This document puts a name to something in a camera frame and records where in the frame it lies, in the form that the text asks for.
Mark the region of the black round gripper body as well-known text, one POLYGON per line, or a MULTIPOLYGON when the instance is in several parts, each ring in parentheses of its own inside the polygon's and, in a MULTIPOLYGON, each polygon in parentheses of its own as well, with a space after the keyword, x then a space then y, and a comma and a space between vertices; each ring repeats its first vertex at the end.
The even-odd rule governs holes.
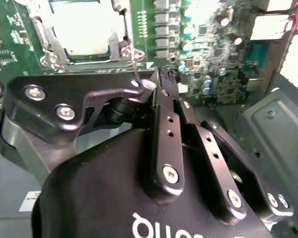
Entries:
POLYGON ((183 149, 185 186, 175 201, 151 199, 142 182, 148 133, 131 129, 55 168, 32 212, 35 238, 269 238, 247 210, 235 225, 212 213, 204 159, 183 149))

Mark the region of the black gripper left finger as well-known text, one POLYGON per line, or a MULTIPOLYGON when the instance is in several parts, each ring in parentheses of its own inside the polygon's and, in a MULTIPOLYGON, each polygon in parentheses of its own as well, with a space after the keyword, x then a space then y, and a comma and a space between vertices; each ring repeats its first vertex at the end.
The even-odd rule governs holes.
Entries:
POLYGON ((149 130, 145 187, 161 201, 184 189, 179 100, 173 73, 21 76, 5 89, 0 137, 40 183, 75 156, 76 139, 123 122, 149 130))

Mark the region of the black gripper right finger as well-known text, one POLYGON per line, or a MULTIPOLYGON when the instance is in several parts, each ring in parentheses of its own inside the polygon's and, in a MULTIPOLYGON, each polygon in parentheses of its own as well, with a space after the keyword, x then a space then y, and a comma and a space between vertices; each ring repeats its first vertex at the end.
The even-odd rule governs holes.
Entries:
POLYGON ((177 72, 160 69, 160 84, 176 100, 185 135, 202 155, 209 184, 210 209, 224 223, 238 223, 254 213, 264 223, 277 223, 294 214, 293 206, 269 178, 264 167, 211 119, 199 122, 192 106, 181 99, 177 72))

